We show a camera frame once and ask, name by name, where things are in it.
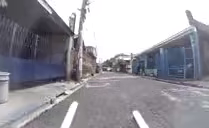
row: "utility pole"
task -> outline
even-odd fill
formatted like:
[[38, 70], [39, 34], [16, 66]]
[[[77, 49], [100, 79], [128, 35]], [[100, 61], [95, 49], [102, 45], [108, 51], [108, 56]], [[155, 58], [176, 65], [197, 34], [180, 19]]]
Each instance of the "utility pole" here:
[[81, 16], [79, 21], [79, 29], [78, 29], [78, 55], [77, 55], [77, 69], [76, 69], [76, 79], [79, 81], [82, 77], [82, 65], [83, 65], [83, 24], [85, 21], [85, 14], [86, 14], [86, 5], [88, 0], [83, 0], [82, 6], [81, 6]]

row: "fence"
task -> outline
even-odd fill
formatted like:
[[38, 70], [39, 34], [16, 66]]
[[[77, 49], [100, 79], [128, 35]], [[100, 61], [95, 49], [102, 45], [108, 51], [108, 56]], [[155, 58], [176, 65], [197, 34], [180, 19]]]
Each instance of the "fence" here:
[[50, 36], [35, 34], [0, 15], [0, 71], [10, 72], [12, 82], [64, 76], [64, 64], [50, 62]]

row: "curb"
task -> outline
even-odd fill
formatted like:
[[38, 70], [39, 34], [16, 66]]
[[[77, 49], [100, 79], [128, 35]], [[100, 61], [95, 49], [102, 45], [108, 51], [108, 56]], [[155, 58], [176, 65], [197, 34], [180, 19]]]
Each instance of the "curb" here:
[[145, 76], [141, 76], [141, 77], [142, 78], [145, 78], [145, 79], [150, 79], [150, 80], [155, 80], [155, 81], [161, 81], [161, 82], [166, 82], [166, 83], [171, 83], [171, 84], [177, 84], [177, 85], [183, 85], [183, 86], [189, 86], [189, 87], [209, 89], [209, 87], [206, 87], [206, 86], [201, 86], [201, 85], [192, 84], [192, 83], [186, 83], [186, 82], [182, 82], [182, 81], [164, 80], [164, 79], [150, 78], [150, 77], [145, 77]]
[[71, 93], [66, 94], [65, 92], [62, 92], [58, 95], [58, 97], [54, 99], [50, 99], [49, 101], [44, 102], [42, 105], [40, 105], [38, 108], [35, 108], [33, 111], [28, 112], [26, 115], [20, 117], [19, 119], [16, 119], [15, 121], [12, 121], [11, 123], [7, 123], [0, 128], [21, 128], [31, 122], [32, 120], [39, 117], [42, 113], [48, 111], [49, 109], [53, 108], [60, 102], [64, 101], [66, 98], [70, 97], [74, 92], [78, 91], [82, 87], [85, 86], [85, 83], [89, 79], [82, 80], [82, 82], [77, 83], [78, 86], [71, 89]]

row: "asphalt road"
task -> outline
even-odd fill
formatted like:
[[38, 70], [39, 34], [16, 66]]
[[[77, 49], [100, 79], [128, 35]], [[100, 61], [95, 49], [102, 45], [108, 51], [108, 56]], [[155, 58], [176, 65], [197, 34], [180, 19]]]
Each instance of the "asphalt road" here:
[[150, 128], [209, 128], [209, 90], [117, 73], [103, 73], [24, 128], [60, 128], [72, 101], [71, 128], [138, 128], [139, 110]]

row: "building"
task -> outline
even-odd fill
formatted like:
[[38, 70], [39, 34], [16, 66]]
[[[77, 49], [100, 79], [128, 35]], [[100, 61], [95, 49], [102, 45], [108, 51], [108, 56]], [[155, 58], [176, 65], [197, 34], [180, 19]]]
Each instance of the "building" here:
[[114, 71], [126, 73], [131, 72], [131, 55], [121, 53], [110, 59], [110, 61], [112, 62]]
[[45, 0], [6, 4], [0, 6], [0, 71], [11, 73], [11, 88], [15, 83], [65, 78], [72, 30]]
[[190, 27], [136, 55], [134, 73], [145, 68], [145, 75], [164, 79], [209, 79], [209, 26], [193, 19]]

